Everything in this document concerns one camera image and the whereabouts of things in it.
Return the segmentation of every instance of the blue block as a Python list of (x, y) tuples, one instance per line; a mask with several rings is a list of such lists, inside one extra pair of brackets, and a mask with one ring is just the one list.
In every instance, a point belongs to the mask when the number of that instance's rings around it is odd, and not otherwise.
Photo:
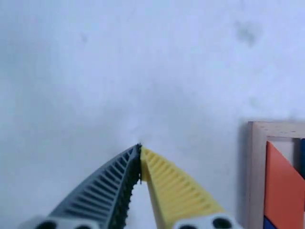
[(264, 216), (264, 229), (276, 229), (276, 227)]
[(305, 178), (305, 139), (301, 139), (301, 169), (300, 174), (303, 178)]

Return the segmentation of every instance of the wooden block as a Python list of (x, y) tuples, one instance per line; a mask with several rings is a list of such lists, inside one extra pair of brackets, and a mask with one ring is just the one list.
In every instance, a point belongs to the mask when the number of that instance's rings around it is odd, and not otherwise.
[(264, 229), (276, 229), (276, 227), (270, 222), (270, 220), (264, 217)]
[[(299, 139), (305, 138), (305, 123), (249, 122), (244, 223), (244, 227), (247, 229), (262, 229), (264, 226), (266, 142), (273, 141), (274, 138), (276, 138), (275, 141), (279, 139), (281, 142), (285, 139), (285, 141), (288, 140), (288, 143), (293, 144), (298, 139), (296, 144), (299, 144)], [(288, 154), (286, 157), (294, 157), (293, 164), (298, 163), (295, 153)]]
[(265, 179), (265, 216), (278, 229), (302, 229), (304, 179), (270, 142), (267, 142)]
[(301, 139), (301, 161), (300, 161), (300, 174), (305, 178), (305, 139)]

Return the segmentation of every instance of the black screw hole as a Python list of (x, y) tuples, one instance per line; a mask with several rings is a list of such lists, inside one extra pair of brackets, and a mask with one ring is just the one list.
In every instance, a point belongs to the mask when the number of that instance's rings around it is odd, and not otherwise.
[(213, 221), (213, 226), (217, 229), (230, 229), (232, 224), (229, 220), (225, 218), (216, 218)]
[(57, 224), (54, 221), (45, 221), (39, 224), (36, 229), (56, 229)]
[(193, 225), (182, 225), (179, 229), (197, 229), (197, 227)]
[(76, 227), (75, 229), (91, 229), (91, 227), (86, 226), (86, 225), (81, 225), (81, 226)]

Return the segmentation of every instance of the orange panel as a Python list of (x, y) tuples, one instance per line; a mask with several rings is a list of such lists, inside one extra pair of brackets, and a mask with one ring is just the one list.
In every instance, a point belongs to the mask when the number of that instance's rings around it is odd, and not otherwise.
[(265, 215), (277, 229), (303, 229), (303, 178), (270, 142), (266, 156)]

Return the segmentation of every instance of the orange block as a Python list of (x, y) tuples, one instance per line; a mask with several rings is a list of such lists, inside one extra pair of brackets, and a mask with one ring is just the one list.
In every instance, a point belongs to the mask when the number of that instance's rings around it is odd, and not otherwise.
[(277, 229), (303, 229), (305, 182), (267, 142), (264, 214)]

